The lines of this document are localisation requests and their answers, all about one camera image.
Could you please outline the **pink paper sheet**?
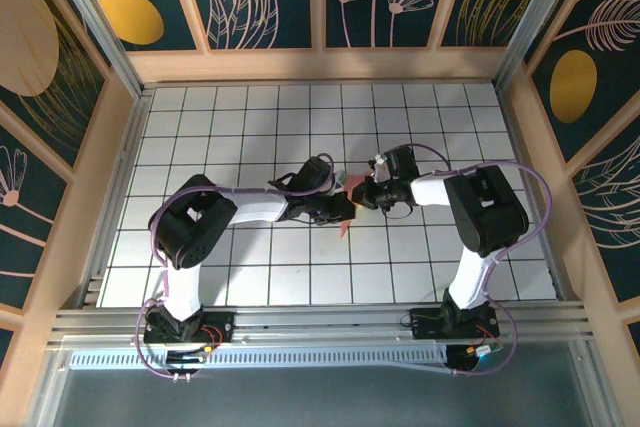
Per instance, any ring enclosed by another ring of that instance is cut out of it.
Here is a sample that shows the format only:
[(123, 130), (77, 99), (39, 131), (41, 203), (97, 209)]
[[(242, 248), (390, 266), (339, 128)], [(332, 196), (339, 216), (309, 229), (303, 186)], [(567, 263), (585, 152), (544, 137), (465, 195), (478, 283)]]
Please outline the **pink paper sheet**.
[[(360, 174), (344, 174), (343, 191), (347, 194), (347, 198), (353, 200), (353, 190), (362, 184), (367, 178), (372, 176), (372, 171), (366, 171)], [(340, 224), (340, 237), (343, 238), (351, 225), (351, 220), (344, 220)]]

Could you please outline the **small lit circuit board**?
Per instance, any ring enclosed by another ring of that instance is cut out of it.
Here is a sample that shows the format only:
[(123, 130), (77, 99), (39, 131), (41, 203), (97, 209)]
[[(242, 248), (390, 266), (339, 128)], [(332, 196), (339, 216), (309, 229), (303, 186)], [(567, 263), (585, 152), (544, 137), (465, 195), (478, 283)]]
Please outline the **small lit circuit board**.
[(494, 352), (499, 352), (503, 349), (503, 344), (500, 342), (489, 342), (469, 345), (463, 350), (465, 358), (482, 358)]
[(200, 365), (203, 364), (213, 349), (211, 346), (205, 345), (203, 347), (192, 350), (168, 350), (166, 353), (166, 363), (168, 365)]

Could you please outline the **aluminium front rail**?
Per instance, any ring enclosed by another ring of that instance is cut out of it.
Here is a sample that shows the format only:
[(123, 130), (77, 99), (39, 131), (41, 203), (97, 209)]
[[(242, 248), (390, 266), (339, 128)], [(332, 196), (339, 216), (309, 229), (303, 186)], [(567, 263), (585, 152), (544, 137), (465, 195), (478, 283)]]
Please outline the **aluminium front rail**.
[[(232, 347), (336, 347), (405, 345), (413, 341), (409, 311), (415, 304), (206, 307), (233, 315)], [(133, 345), (137, 308), (61, 310), (47, 348), (125, 348)], [(595, 338), (579, 301), (509, 301), (495, 309), (488, 329), (505, 344), (590, 341)]]

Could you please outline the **aluminium side rail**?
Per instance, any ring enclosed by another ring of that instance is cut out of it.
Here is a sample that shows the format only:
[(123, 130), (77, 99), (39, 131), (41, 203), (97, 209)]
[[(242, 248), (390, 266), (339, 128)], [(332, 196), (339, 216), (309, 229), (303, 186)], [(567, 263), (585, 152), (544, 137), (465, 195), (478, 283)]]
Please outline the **aluminium side rail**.
[(560, 211), (559, 153), (550, 126), (529, 79), (514, 77), (497, 91), (515, 160), (545, 178), (553, 197), (553, 213), (540, 233), (509, 254), (509, 266), (521, 300), (577, 300), (555, 238), (554, 217)]
[(92, 279), (109, 266), (120, 214), (125, 203), (138, 147), (145, 129), (153, 98), (153, 89), (145, 89), (132, 106), (121, 146), (114, 162), (94, 236), (88, 251), (79, 286), (70, 301), (72, 307), (83, 308), (89, 297)]

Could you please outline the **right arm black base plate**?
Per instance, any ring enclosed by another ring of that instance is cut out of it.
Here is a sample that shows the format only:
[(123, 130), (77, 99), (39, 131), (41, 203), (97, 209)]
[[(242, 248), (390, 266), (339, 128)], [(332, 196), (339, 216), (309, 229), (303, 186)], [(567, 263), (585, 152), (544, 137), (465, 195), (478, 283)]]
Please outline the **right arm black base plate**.
[(447, 305), (415, 308), (409, 321), (414, 340), (481, 339), (485, 331), (500, 336), (496, 311), (488, 304), (461, 311)]

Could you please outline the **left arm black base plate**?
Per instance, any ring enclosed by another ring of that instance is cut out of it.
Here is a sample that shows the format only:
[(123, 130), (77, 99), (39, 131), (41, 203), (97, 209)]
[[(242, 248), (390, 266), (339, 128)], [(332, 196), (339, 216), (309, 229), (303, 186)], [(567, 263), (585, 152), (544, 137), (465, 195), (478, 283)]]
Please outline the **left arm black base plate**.
[(234, 313), (199, 310), (178, 321), (168, 312), (154, 310), (145, 317), (143, 340), (148, 344), (229, 343), (234, 330)]

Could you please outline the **aluminium corner post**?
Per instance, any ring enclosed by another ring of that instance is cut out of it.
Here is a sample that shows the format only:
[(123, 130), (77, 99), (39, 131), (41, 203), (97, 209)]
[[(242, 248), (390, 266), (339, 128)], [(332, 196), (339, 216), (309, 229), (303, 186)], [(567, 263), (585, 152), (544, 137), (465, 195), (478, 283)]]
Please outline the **aluminium corner post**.
[(533, 43), (536, 35), (543, 27), (558, 0), (531, 0), (518, 23), (505, 56), (499, 64), (492, 79), (496, 92), (501, 95), (509, 86), (514, 74)]
[(144, 83), (140, 80), (122, 43), (111, 28), (98, 0), (73, 0), (73, 3), (83, 14), (88, 27), (129, 93), (136, 100), (140, 99)]

